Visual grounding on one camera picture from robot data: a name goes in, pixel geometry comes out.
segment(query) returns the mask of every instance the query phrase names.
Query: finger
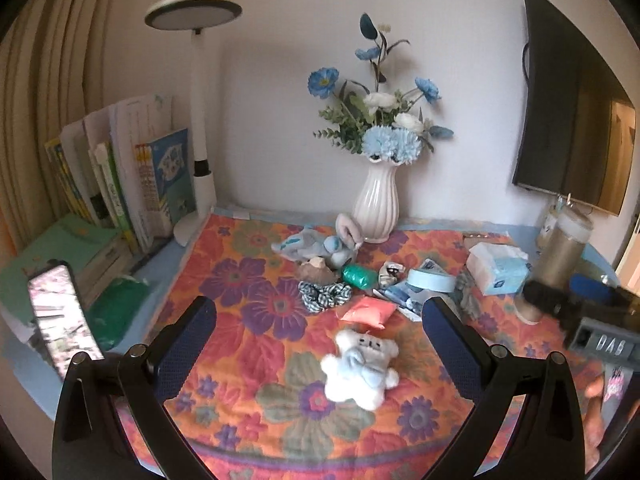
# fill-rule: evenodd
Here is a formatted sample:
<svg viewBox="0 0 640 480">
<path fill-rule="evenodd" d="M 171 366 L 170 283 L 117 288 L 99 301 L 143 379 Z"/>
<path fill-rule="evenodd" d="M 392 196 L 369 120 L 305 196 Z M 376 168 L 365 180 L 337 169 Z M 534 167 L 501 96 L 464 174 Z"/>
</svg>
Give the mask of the finger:
<svg viewBox="0 0 640 480">
<path fill-rule="evenodd" d="M 636 400 L 634 405 L 631 407 L 631 411 L 629 412 L 629 421 L 634 418 L 634 415 L 636 414 L 638 408 L 640 408 L 640 400 Z"/>
<path fill-rule="evenodd" d="M 600 452 L 596 447 L 593 449 L 587 449 L 584 455 L 584 472 L 591 471 L 600 461 Z"/>
<path fill-rule="evenodd" d="M 587 399 L 593 399 L 593 397 L 601 397 L 604 393 L 604 375 L 601 375 L 592 383 L 590 383 L 584 390 L 584 396 Z"/>
<path fill-rule="evenodd" d="M 602 399 L 600 397 L 591 399 L 582 422 L 584 439 L 593 447 L 598 447 L 604 436 L 604 421 L 600 414 L 601 409 Z"/>
</svg>

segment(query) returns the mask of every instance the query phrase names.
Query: floral tablecloth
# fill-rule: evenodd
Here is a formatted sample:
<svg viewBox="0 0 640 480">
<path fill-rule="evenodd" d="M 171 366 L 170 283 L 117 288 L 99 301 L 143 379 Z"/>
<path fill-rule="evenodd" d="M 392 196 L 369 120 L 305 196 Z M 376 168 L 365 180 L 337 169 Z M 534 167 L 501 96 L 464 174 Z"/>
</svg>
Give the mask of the floral tablecloth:
<svg viewBox="0 0 640 480">
<path fill-rule="evenodd" d="M 324 396 L 319 361 L 336 352 L 333 337 L 345 325 L 332 310 L 317 315 L 305 310 L 293 264 L 270 248 L 300 229 L 209 219 L 149 339 L 199 294 L 215 301 L 218 322 L 182 391 L 165 407 L 221 479 L 421 478 L 472 403 L 458 395 L 420 323 L 397 312 L 384 330 L 374 331 L 400 349 L 392 366 L 401 381 L 386 393 L 382 407 L 369 413 Z M 365 245 L 358 262 L 377 269 L 393 260 L 411 268 L 429 257 L 457 275 L 467 255 L 462 232 L 396 231 L 383 244 Z M 519 355 L 544 357 L 561 349 L 553 320 L 524 325 L 513 313 L 511 297 L 483 297 L 469 280 L 460 283 L 454 297 L 481 335 Z M 600 372 L 599 364 L 567 357 L 581 391 Z M 514 400 L 486 463 L 500 457 L 521 403 Z M 154 464 L 125 408 L 120 417 L 139 459 Z"/>
</svg>

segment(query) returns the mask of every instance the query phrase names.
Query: ribbed ceramic vase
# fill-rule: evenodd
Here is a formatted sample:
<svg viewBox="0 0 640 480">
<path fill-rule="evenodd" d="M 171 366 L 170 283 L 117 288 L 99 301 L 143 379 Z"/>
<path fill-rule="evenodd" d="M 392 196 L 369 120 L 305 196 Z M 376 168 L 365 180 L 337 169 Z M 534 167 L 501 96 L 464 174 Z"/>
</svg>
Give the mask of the ribbed ceramic vase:
<svg viewBox="0 0 640 480">
<path fill-rule="evenodd" d="M 362 227 L 366 242 L 386 242 L 398 223 L 399 164 L 369 159 L 369 174 L 353 206 L 353 217 Z"/>
</svg>

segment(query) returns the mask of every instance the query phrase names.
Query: tissue box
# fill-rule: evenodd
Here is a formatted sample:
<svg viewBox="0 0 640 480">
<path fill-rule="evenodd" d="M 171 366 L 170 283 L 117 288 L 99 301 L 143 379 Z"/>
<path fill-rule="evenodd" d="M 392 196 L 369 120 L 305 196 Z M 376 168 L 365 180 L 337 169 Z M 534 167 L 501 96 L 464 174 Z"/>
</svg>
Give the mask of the tissue box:
<svg viewBox="0 0 640 480">
<path fill-rule="evenodd" d="M 469 250 L 466 268 L 485 296 L 514 294 L 527 275 L 527 253 L 517 247 L 482 242 Z"/>
</svg>

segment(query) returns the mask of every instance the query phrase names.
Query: metal screw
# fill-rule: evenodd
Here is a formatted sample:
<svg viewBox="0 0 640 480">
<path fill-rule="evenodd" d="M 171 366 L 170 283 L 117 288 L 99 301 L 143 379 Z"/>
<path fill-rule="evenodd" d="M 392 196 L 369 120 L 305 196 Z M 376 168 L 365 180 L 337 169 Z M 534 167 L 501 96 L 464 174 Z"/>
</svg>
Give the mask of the metal screw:
<svg viewBox="0 0 640 480">
<path fill-rule="evenodd" d="M 84 361 L 87 357 L 89 357 L 89 354 L 87 352 L 78 352 L 76 355 L 74 355 L 71 358 L 71 362 L 75 365 L 79 365 L 82 361 Z"/>
<path fill-rule="evenodd" d="M 507 350 L 507 347 L 503 345 L 492 345 L 491 353 L 496 357 L 499 357 L 500 359 L 502 359 L 503 357 L 507 357 L 507 355 L 509 355 L 509 351 Z"/>
<path fill-rule="evenodd" d="M 566 359 L 560 352 L 551 352 L 551 360 L 557 365 L 563 365 Z"/>
<path fill-rule="evenodd" d="M 131 348 L 129 348 L 127 355 L 129 355 L 130 357 L 140 357 L 145 352 L 146 352 L 146 345 L 143 345 L 142 343 L 138 343 L 137 345 L 133 345 Z"/>
</svg>

